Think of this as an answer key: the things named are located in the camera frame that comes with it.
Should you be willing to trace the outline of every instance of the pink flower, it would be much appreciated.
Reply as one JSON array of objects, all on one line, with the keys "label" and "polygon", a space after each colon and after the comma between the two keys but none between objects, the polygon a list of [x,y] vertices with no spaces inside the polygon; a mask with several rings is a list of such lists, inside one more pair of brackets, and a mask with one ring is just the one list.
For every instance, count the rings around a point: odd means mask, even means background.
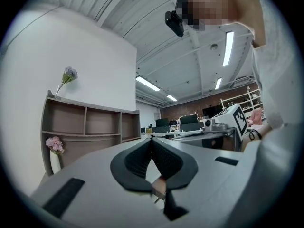
[{"label": "pink flower", "polygon": [[54,144],[62,145],[62,142],[60,140],[55,140]]},{"label": "pink flower", "polygon": [[53,144],[54,144],[54,142],[53,142],[52,138],[49,138],[49,139],[46,140],[46,145],[48,147],[51,147]]},{"label": "pink flower", "polygon": [[53,137],[53,141],[55,142],[55,141],[60,141],[60,139],[57,137],[57,136],[55,136],[55,137]]},{"label": "pink flower", "polygon": [[59,145],[58,144],[54,144],[53,145],[53,150],[58,151],[59,150]]}]

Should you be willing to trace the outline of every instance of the white vase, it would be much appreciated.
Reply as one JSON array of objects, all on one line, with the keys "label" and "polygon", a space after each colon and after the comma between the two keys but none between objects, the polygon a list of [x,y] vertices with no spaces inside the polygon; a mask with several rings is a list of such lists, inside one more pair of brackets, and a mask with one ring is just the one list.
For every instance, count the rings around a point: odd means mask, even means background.
[{"label": "white vase", "polygon": [[56,174],[58,171],[61,170],[58,155],[56,155],[52,151],[50,151],[49,156],[51,159],[51,166],[52,166],[53,173]]}]

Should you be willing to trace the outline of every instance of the shelf compartment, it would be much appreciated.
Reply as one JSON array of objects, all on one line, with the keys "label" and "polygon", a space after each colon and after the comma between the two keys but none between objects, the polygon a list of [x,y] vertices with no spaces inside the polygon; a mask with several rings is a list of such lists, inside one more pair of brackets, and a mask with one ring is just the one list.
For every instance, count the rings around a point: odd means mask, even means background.
[{"label": "shelf compartment", "polygon": [[62,143],[65,152],[59,156],[59,160],[61,167],[64,168],[88,153],[118,145],[120,136],[85,138],[85,140],[82,138],[63,139]]},{"label": "shelf compartment", "polygon": [[42,131],[43,133],[55,135],[55,136],[67,136],[67,137],[106,137],[106,136],[119,136],[120,133],[101,133],[101,134],[73,134],[73,133],[63,133],[63,132],[49,132]]},{"label": "shelf compartment", "polygon": [[123,138],[123,143],[124,142],[129,142],[129,141],[133,141],[133,140],[137,140],[137,139],[140,139],[141,137],[127,137],[127,138]]},{"label": "shelf compartment", "polygon": [[122,113],[122,139],[140,137],[139,115]]},{"label": "shelf compartment", "polygon": [[86,135],[119,134],[120,112],[88,108],[86,112]]},{"label": "shelf compartment", "polygon": [[43,131],[83,134],[86,108],[47,99],[42,124]]}]

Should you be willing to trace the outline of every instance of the flower vase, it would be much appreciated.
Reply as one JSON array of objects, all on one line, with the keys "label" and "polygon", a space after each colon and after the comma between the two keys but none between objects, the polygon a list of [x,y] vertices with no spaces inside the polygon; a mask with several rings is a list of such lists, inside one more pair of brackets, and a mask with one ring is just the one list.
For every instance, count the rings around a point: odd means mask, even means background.
[{"label": "flower vase", "polygon": [[53,173],[56,174],[58,171],[61,170],[58,155],[56,155],[52,151],[50,151],[49,156],[50,156],[50,160],[51,160],[51,166],[52,166]]},{"label": "flower vase", "polygon": [[57,98],[57,95],[58,95],[60,89],[62,88],[62,86],[63,86],[63,84],[60,84],[57,86],[57,90],[56,90],[55,97],[54,97],[55,99]]}]

